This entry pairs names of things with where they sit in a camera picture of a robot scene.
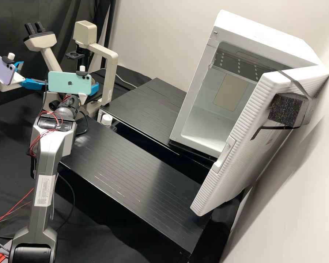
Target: gray robot arm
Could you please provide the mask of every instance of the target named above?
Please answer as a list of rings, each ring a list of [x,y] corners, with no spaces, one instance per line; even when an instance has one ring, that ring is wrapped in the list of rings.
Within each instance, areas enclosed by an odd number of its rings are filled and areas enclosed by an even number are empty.
[[[37,158],[34,199],[28,226],[19,230],[12,241],[10,263],[52,263],[55,259],[57,233],[48,226],[51,200],[61,158],[71,153],[80,100],[71,95],[60,103],[54,116],[42,114],[35,119],[31,145]]]

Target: smartphone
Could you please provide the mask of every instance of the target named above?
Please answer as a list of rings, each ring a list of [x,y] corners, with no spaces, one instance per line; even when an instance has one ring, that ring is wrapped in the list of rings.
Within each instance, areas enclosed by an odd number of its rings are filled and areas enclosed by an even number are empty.
[[[49,71],[49,91],[86,95],[91,94],[91,76],[77,75],[72,72]]]
[[[14,76],[16,67],[14,64],[6,64],[0,56],[0,82],[10,85]]]

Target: white sticker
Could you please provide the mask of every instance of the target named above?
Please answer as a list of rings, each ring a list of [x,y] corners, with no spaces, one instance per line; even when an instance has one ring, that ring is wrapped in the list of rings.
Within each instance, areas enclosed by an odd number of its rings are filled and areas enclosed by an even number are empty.
[[[112,90],[109,90],[109,94],[107,95],[107,100],[110,100],[112,98]]]
[[[55,175],[39,175],[34,206],[49,206],[54,194]]]

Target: white wall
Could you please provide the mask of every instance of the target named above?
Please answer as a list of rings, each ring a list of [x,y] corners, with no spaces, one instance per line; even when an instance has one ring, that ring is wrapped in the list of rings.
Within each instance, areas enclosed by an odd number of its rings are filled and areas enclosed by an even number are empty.
[[[187,91],[221,9],[296,35],[323,52],[319,37],[329,31],[329,0],[118,0],[110,48],[120,65]]]
[[[329,12],[319,22],[326,32],[309,37],[319,39],[315,45],[329,68]],[[329,262],[329,80],[311,123],[290,135],[255,185],[222,259]]]

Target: white knob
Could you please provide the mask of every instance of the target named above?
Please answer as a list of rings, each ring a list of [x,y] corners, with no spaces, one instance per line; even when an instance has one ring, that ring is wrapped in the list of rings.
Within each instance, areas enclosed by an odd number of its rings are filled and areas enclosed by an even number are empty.
[[[14,53],[9,53],[7,58],[11,59],[11,60],[14,60],[15,59],[15,54]]]
[[[110,114],[104,114],[101,118],[101,123],[105,126],[111,126],[112,124],[112,116]]]

